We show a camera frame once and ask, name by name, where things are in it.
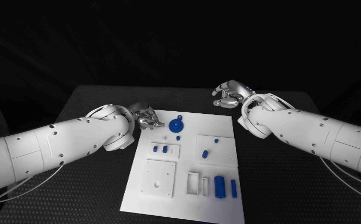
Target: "blue round part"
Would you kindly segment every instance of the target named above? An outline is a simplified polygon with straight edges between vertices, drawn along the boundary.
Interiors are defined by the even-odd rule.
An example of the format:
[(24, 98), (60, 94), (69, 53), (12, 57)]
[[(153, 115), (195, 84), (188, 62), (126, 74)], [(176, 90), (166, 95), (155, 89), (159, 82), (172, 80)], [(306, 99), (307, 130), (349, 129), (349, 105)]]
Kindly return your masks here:
[(182, 117), (178, 115), (178, 118), (169, 122), (169, 131), (178, 133), (182, 130)]
[(205, 158), (207, 158), (207, 156), (208, 156), (208, 151), (207, 151), (207, 150), (204, 150), (204, 151), (202, 151), (202, 155), (201, 155), (202, 159), (205, 159)]

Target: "black table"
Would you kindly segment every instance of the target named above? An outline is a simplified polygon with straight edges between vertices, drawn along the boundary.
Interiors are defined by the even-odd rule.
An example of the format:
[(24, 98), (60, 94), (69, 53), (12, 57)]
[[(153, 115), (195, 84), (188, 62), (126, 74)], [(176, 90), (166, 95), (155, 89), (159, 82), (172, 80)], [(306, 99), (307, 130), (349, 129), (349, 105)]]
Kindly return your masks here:
[[(306, 93), (271, 93), (297, 109), (317, 112)], [(319, 158), (273, 135), (255, 138), (237, 123), (240, 108), (212, 106), (211, 89), (79, 86), (57, 121), (84, 116), (103, 104), (127, 106), (139, 100), (148, 101), (153, 109), (232, 117), (245, 224), (361, 223), (361, 196), (336, 180)], [(133, 137), (135, 143), (126, 149), (106, 152), (102, 148), (66, 164), (41, 187), (5, 203), (0, 223), (194, 223), (119, 212), (138, 128)], [(34, 187), (53, 172), (35, 175), (15, 194)]]

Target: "small blue piece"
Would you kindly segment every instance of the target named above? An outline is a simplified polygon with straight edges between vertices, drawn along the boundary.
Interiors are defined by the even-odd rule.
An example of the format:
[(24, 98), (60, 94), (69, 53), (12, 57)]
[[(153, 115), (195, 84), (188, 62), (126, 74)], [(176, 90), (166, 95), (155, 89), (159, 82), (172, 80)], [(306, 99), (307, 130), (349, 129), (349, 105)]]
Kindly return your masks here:
[(208, 155), (208, 151), (207, 151), (207, 150), (204, 150), (204, 151), (202, 151), (202, 155), (201, 155), (202, 159), (205, 159), (205, 158), (207, 158), (207, 155)]
[(214, 189), (215, 189), (215, 198), (218, 198), (218, 199), (225, 198), (225, 186), (224, 186), (224, 177), (222, 176), (214, 177)]
[(231, 180), (231, 197), (237, 198), (237, 188), (235, 188), (235, 181)]
[(171, 120), (169, 122), (169, 131), (173, 133), (178, 133), (182, 130), (182, 116), (178, 115), (178, 118), (175, 118), (173, 120)]

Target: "table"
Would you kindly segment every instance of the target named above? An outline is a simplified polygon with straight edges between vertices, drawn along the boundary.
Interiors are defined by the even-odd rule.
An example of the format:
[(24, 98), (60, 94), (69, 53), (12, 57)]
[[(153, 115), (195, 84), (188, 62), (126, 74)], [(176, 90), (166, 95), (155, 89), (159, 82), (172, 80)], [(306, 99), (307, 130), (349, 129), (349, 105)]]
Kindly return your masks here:
[[(271, 93), (297, 109), (317, 112), (306, 93)], [(212, 106), (211, 89), (79, 86), (57, 122), (84, 116), (103, 104), (126, 107), (139, 100), (148, 101), (153, 109), (232, 117), (245, 224), (361, 223), (361, 196), (332, 176), (319, 158), (281, 143), (273, 135), (255, 138), (237, 123), (240, 108)], [(133, 137), (126, 149), (106, 152), (102, 148), (66, 164), (41, 187), (5, 203), (0, 223), (194, 223), (119, 212), (138, 128)], [(34, 187), (53, 171), (35, 175), (17, 194)]]

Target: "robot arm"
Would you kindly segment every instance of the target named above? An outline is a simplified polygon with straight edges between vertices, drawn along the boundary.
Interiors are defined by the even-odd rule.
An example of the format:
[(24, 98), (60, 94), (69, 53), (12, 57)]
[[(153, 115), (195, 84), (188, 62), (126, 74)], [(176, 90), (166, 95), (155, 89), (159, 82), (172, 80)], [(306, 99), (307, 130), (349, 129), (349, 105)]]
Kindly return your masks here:
[(104, 105), (86, 117), (0, 138), (0, 188), (90, 155), (100, 146), (106, 151), (123, 149), (133, 142), (135, 120), (142, 129), (163, 126), (145, 102), (129, 108), (135, 112)]
[(273, 133), (286, 144), (361, 172), (361, 127), (287, 109), (271, 94), (255, 94), (234, 80), (222, 83), (212, 95), (218, 91), (224, 94), (214, 105), (232, 108), (243, 104), (238, 123), (254, 136), (266, 138)]

